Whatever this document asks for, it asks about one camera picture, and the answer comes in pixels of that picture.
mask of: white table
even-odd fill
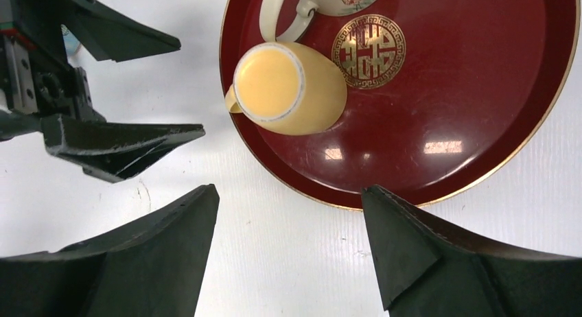
[[[226,0],[99,1],[183,48],[119,64],[82,50],[94,107],[109,121],[202,123],[207,135],[115,185],[48,156],[39,134],[0,144],[0,255],[58,250],[215,183],[221,202],[197,316],[387,316],[363,215],[287,188],[238,137],[218,72]],[[578,57],[531,142],[429,212],[510,244],[582,256],[580,79]]]

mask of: circular gold pattern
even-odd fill
[[[406,56],[404,33],[394,21],[368,14],[348,22],[334,40],[331,59],[349,86],[375,89],[390,82]]]

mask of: red tray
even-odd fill
[[[284,3],[279,33],[296,3]],[[263,41],[260,5],[229,0],[220,43],[224,92],[240,57]],[[379,27],[384,42],[394,43],[376,47],[393,53],[369,78],[346,75],[346,110],[331,130],[287,137],[243,115],[232,120],[266,169],[317,201],[361,209],[360,189],[379,184],[424,205],[480,182],[533,136],[570,70],[579,0],[377,0],[350,16],[316,14],[299,42],[342,64],[353,53],[334,47],[359,16],[351,31],[362,46],[356,58],[378,60],[380,49],[363,47],[374,45],[364,35]]]

